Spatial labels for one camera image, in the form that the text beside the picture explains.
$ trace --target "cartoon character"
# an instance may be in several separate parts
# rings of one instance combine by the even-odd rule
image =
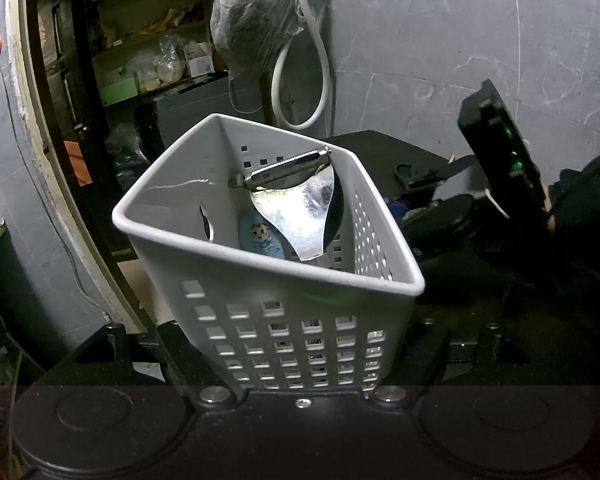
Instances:
[[[253,237],[253,243],[260,246],[266,253],[269,249],[275,248],[273,243],[273,236],[269,234],[269,226],[267,224],[253,224],[251,226],[251,237]]]

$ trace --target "green box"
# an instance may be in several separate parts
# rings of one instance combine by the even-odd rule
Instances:
[[[100,89],[102,106],[107,107],[138,95],[138,83],[132,77]]]

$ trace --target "door frame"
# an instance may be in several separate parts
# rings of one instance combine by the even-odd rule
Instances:
[[[51,203],[58,223],[72,249],[77,254],[106,304],[109,318],[125,325],[126,330],[147,332],[154,324],[139,304],[132,304],[116,278],[110,272],[80,215],[64,174],[58,153],[53,147],[50,129],[45,119],[44,93],[38,89],[44,64],[36,62],[32,47],[40,50],[37,6],[27,0],[6,0],[7,42],[11,54],[11,76],[16,90],[18,112],[23,118],[31,145],[31,158],[40,177],[43,192]],[[35,19],[35,27],[30,26]]]

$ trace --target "white plastic basket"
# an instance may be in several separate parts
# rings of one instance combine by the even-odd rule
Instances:
[[[253,206],[247,190],[229,188],[230,176],[325,146],[270,126],[209,116],[170,146],[113,211],[184,333],[232,386],[372,390],[424,289],[358,158],[326,145],[345,202],[328,247],[337,270],[238,248],[238,218]]]

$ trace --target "metal utensil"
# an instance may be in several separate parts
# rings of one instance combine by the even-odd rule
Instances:
[[[230,184],[250,191],[258,212],[286,238],[300,261],[321,256],[338,233],[344,209],[340,181],[329,159],[330,150],[314,150],[271,164]],[[309,176],[286,186],[289,177]],[[277,189],[265,188],[279,184]]]

